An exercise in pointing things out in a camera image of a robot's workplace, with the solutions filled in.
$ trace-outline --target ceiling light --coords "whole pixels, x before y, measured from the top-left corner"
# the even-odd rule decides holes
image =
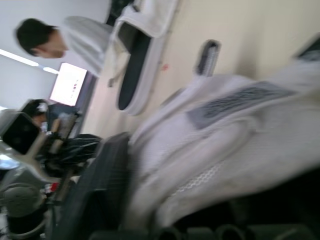
[[[31,60],[26,59],[26,58],[24,58],[22,56],[15,55],[15,54],[13,54],[11,52],[8,52],[8,51],[2,50],[2,49],[0,49],[0,55],[3,55],[5,57],[8,57],[10,59],[19,61],[19,62],[24,63],[24,64],[28,64],[28,65],[33,66],[33,67],[39,66],[39,63],[37,63],[35,61],[31,61]]]

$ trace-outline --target desk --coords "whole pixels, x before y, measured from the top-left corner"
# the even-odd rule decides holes
[[[221,43],[215,73],[261,79],[288,64],[320,32],[318,0],[181,0],[178,9],[145,111],[127,116],[116,108],[121,80],[108,88],[112,76],[107,52],[83,133],[106,138],[136,130],[167,97],[192,80],[200,47],[207,39]]]

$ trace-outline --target white fabric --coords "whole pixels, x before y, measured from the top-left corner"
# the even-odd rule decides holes
[[[183,216],[237,196],[260,192],[320,165],[320,63],[297,62],[273,77],[296,94],[227,115],[198,129],[186,112],[252,80],[196,77],[176,99],[133,135],[135,189],[125,216],[128,229]]]
[[[161,38],[171,25],[178,2],[179,0],[144,0],[138,12],[133,5],[128,5],[123,9],[111,35],[110,52],[114,79],[124,70],[123,66],[118,66],[119,55],[125,49],[118,37],[122,25],[127,23],[151,38]]]
[[[60,32],[70,51],[87,64],[87,70],[99,76],[105,62],[105,54],[113,28],[107,24],[82,17],[67,17]]]

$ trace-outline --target person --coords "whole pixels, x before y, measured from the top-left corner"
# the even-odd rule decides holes
[[[46,105],[44,100],[34,99],[21,112],[32,118],[34,124],[41,128],[48,120]],[[95,135],[79,134],[75,138],[67,139],[58,154],[48,154],[48,149],[44,147],[36,156],[36,159],[39,162],[44,162],[44,167],[51,176],[61,177],[66,168],[93,158],[101,140],[100,137]]]
[[[77,54],[86,69],[98,76],[102,70],[113,27],[95,20],[69,16],[60,27],[29,18],[15,30],[18,44],[30,55],[62,58],[66,51]]]

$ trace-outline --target fluorescent light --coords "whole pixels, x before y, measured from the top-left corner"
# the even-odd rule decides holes
[[[44,71],[48,72],[48,73],[52,73],[52,74],[59,74],[59,72],[51,67],[44,67],[43,68]]]
[[[19,61],[19,62],[24,63],[24,64],[28,64],[28,65],[33,66],[33,67],[38,67],[39,66],[39,63],[37,63],[35,61],[31,61],[31,60],[26,59],[26,58],[24,58],[22,56],[15,55],[15,54],[13,54],[11,52],[8,52],[8,51],[2,50],[2,49],[0,49],[0,55],[3,55],[5,57],[7,57],[7,58]]]

